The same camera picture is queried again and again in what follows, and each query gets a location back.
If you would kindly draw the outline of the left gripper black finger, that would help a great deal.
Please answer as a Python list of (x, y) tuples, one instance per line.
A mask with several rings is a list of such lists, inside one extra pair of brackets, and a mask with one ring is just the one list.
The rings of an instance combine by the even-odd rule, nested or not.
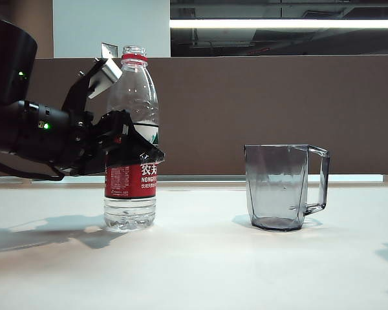
[(126, 110), (115, 110), (103, 115), (100, 126), (106, 167), (164, 161), (164, 153), (135, 129), (130, 113)]

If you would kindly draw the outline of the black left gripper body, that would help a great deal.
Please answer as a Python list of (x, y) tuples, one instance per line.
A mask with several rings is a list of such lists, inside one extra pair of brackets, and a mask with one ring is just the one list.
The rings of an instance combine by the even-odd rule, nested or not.
[(101, 174), (105, 153), (98, 144), (92, 112), (69, 112), (69, 130), (63, 149), (63, 171), (69, 176)]

